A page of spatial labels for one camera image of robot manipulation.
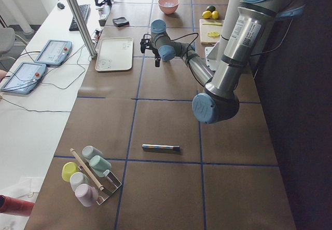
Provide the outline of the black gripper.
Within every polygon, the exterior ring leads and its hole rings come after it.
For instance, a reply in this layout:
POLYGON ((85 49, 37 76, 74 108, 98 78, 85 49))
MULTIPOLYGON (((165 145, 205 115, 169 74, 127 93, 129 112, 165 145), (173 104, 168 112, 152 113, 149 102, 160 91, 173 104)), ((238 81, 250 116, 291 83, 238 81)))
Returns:
POLYGON ((154 48, 153 54, 155 55, 155 67, 159 67, 160 66, 160 55, 159 55, 158 49, 154 48))

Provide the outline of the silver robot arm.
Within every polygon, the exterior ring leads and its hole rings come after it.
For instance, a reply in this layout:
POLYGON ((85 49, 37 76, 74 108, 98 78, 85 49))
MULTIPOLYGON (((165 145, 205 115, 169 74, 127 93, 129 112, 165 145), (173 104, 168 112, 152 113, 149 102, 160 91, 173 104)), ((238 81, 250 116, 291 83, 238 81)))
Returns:
POLYGON ((235 116, 239 100, 234 94, 250 55, 268 23, 302 14, 305 0, 229 0, 220 40, 211 52, 217 54, 216 71, 211 71, 195 50, 171 40, 163 20, 151 23, 148 45, 156 59, 180 57, 204 86, 192 101, 196 119, 212 124, 235 116))

